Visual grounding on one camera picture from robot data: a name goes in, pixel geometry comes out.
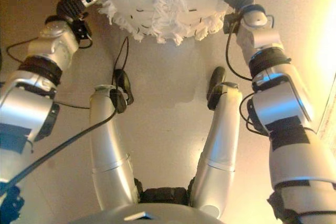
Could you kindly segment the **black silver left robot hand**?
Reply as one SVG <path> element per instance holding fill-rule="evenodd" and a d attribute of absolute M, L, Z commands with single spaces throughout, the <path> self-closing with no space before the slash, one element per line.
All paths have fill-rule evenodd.
<path fill-rule="evenodd" d="M 98 0 L 60 0 L 56 6 L 56 15 L 69 23 L 83 20 L 89 15 L 87 9 L 97 2 Z"/>

